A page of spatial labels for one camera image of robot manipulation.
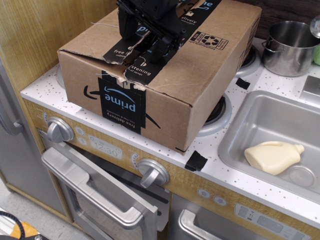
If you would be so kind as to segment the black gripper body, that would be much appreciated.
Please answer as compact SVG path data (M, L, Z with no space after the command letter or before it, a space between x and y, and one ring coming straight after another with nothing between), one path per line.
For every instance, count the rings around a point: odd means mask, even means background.
M179 49L186 33L177 14L179 0L118 0L118 11L124 10L162 39L172 38L170 49Z

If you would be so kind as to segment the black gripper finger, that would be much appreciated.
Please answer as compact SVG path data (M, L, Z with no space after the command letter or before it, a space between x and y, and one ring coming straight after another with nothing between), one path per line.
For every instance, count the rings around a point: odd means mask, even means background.
M153 45L153 50L151 51L150 63L152 64L163 64L165 62L164 55L170 51L171 37L158 38Z
M119 32L124 41L130 40L137 31L138 21L124 10L118 11Z

